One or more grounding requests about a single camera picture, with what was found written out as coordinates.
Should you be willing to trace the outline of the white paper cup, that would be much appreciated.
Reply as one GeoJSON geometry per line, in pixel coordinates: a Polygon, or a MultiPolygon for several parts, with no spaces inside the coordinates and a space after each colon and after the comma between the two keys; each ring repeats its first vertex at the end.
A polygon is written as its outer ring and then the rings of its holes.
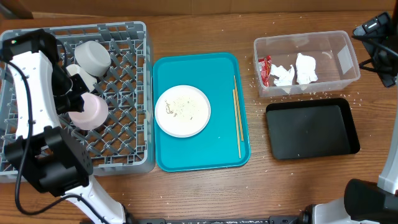
{"type": "Polygon", "coordinates": [[[81,76],[89,92],[95,90],[94,84],[97,83],[97,79],[87,73],[82,67],[77,64],[71,64],[66,67],[68,74],[72,77],[76,74],[81,76]]]}

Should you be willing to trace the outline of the small white plate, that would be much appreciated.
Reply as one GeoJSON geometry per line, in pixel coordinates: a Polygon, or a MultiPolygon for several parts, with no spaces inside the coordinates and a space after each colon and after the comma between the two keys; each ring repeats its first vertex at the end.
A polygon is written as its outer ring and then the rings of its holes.
{"type": "Polygon", "coordinates": [[[100,127],[108,117],[108,105],[104,99],[92,93],[82,94],[83,112],[68,112],[73,124],[82,130],[100,127]]]}

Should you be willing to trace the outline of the grey bowl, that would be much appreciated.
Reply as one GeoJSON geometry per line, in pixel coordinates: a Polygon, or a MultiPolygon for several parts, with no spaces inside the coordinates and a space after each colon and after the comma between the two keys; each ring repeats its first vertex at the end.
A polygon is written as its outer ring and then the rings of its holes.
{"type": "Polygon", "coordinates": [[[111,65],[109,52],[93,40],[75,48],[75,60],[81,68],[95,77],[103,76],[111,65]]]}

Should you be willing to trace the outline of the white paper napkin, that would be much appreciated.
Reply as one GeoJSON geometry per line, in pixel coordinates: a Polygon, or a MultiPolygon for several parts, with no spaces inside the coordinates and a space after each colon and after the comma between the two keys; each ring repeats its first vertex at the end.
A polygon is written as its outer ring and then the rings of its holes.
{"type": "Polygon", "coordinates": [[[318,80],[318,76],[315,73],[316,60],[313,57],[298,53],[295,65],[298,84],[306,85],[318,80]]]}

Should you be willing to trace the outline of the large white plate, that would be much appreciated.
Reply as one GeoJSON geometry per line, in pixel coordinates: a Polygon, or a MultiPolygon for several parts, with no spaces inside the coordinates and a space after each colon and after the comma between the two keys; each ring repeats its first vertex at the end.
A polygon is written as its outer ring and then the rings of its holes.
{"type": "Polygon", "coordinates": [[[190,85],[163,92],[155,105],[155,120],[163,132],[176,138],[192,137],[206,127],[211,116],[207,96],[190,85]]]}

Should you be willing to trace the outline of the red snack wrapper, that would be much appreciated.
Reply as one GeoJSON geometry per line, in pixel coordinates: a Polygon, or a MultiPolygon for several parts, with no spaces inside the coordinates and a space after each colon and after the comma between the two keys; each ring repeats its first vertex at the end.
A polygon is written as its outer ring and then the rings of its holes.
{"type": "Polygon", "coordinates": [[[261,81],[265,87],[269,87],[269,77],[271,72],[272,59],[270,55],[267,55],[264,58],[260,58],[258,60],[260,73],[261,73],[261,81]]]}

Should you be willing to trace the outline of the wooden chopstick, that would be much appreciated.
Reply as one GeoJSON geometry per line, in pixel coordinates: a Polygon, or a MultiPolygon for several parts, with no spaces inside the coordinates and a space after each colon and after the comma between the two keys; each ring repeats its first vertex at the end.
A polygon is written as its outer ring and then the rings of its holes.
{"type": "Polygon", "coordinates": [[[236,76],[235,75],[234,75],[234,90],[235,90],[235,95],[236,95],[236,106],[237,106],[237,109],[238,109],[238,121],[239,121],[240,136],[241,136],[241,141],[244,141],[243,124],[242,124],[242,119],[241,119],[239,95],[238,95],[238,88],[237,88],[237,82],[236,82],[236,76]]]}
{"type": "Polygon", "coordinates": [[[239,158],[241,158],[240,132],[239,132],[238,111],[237,111],[235,89],[233,89],[232,91],[233,91],[234,117],[235,117],[235,123],[236,123],[236,138],[237,138],[237,146],[238,146],[238,156],[239,156],[239,158]]]}

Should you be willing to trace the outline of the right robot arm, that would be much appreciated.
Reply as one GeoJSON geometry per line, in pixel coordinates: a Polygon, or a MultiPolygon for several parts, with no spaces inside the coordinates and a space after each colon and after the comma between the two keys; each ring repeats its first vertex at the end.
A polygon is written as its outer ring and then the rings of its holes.
{"type": "MultiPolygon", "coordinates": [[[[385,87],[397,85],[397,6],[390,16],[384,12],[353,31],[370,58],[360,69],[376,73],[385,87]]],[[[353,224],[397,223],[397,123],[385,166],[378,181],[351,179],[343,197],[329,203],[309,205],[292,223],[353,224]]]]}

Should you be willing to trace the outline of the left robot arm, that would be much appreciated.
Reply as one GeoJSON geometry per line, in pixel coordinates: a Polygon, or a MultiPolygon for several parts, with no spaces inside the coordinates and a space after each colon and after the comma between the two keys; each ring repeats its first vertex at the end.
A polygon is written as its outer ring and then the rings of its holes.
{"type": "Polygon", "coordinates": [[[59,115],[85,113],[85,129],[95,129],[108,116],[106,103],[93,94],[96,79],[111,65],[108,51],[89,40],[67,50],[43,29],[5,39],[1,61],[8,67],[16,92],[16,140],[4,148],[17,169],[16,180],[28,181],[57,203],[69,201],[94,223],[133,223],[125,206],[109,196],[93,174],[87,150],[62,128],[59,115]]]}

